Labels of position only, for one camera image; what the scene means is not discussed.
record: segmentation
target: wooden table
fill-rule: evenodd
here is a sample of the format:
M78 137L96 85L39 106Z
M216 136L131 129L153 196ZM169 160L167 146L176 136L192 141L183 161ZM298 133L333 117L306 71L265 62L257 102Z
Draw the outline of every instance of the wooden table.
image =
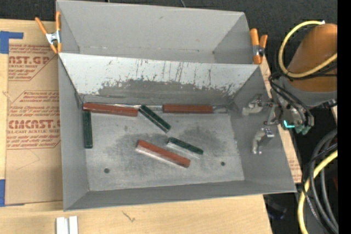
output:
M53 22L45 22L48 31ZM0 31L25 30L24 41L44 36L35 21L1 20ZM5 176L5 129L7 127L8 56L0 54L0 179ZM261 71L270 74L266 59ZM301 169L289 131L279 128L292 175L301 182ZM62 211L62 201L31 203L0 208L1 233L55 233L55 218L78 216L79 233L272 233L262 195L208 199L190 202Z

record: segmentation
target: blue tape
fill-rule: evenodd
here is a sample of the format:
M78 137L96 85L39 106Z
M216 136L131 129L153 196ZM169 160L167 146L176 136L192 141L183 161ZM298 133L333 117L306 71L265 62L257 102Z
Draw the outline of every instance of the blue tape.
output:
M5 207L5 180L0 179L0 207Z
M10 39L23 39L23 32L0 31L0 54L9 53Z

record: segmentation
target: white plastic piece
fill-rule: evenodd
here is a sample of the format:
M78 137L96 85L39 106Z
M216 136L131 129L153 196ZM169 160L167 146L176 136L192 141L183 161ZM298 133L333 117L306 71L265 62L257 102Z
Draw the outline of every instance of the white plastic piece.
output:
M56 234L78 234L78 217L56 218Z

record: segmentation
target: yellow cable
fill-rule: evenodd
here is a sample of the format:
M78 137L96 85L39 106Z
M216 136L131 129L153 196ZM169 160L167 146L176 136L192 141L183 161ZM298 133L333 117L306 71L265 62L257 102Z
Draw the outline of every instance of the yellow cable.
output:
M335 158L338 157L338 151L334 151L332 154L330 154L327 158L325 158L314 170L313 173L313 178L315 179L317 175L320 173L321 170L323 170L328 164L330 164ZM309 190L309 185L310 181L309 179L305 183L305 191L307 192ZM308 231L306 229L305 223L304 223L304 217L303 217L303 205L305 202L305 193L302 192L300 195L300 199L298 201L298 207L297 207L297 219L298 223L300 225L300 230L302 234L308 234Z
M279 60L279 66L282 69L282 71L284 72L284 74L286 74L289 77L292 78L300 78L300 77L305 77L307 75L311 75L317 71L319 71L320 69L322 69L323 67L327 66L328 64L330 64L332 61L337 59L337 53L335 53L333 56L331 56L329 59L327 59L326 61L324 61L323 63L321 63L320 65L316 66L315 68L302 72L302 73L292 73L289 72L289 70L284 66L284 62L283 62L283 52L284 52L284 48L285 48L285 44L286 42L289 40L289 38L291 37L291 35L293 33L295 33L299 28L303 27L303 26L307 26L307 25L323 25L324 21L305 21L299 25L297 25L296 27L294 27L284 38L283 43L280 46L279 49L279 54L278 54L278 60Z

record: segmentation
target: teal light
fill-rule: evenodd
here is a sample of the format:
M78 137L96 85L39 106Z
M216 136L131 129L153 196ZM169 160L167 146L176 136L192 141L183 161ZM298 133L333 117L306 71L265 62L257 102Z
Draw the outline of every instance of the teal light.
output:
M295 128L295 125L288 125L286 120L284 120L284 126L285 128Z

